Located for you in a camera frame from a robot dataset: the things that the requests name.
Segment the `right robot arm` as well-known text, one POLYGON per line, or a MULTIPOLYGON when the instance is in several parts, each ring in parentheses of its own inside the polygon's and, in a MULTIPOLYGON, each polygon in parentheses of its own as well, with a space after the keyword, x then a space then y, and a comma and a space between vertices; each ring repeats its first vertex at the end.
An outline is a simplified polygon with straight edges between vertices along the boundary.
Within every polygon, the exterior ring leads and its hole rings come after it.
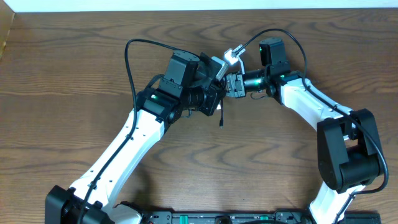
POLYGON ((309 205, 307 223, 339 223, 358 195, 382 191, 389 170, 382 152, 374 115, 352 110, 321 91, 300 71, 293 71, 280 38, 260 41, 263 68, 228 74, 229 97, 264 91, 266 96, 295 111, 317 132, 318 170, 323 183, 309 205))

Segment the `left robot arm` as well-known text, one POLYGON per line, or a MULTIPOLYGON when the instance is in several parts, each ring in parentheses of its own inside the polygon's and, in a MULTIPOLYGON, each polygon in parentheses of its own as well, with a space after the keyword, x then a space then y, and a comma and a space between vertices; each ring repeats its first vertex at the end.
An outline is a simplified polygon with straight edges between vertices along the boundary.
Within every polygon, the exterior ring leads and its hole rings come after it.
POLYGON ((225 96, 228 64, 217 57, 176 50, 164 74, 136 95, 122 130, 99 159, 68 189, 54 186, 45 199, 46 223, 141 223, 143 212, 115 201, 148 150, 184 110, 211 116, 225 96))

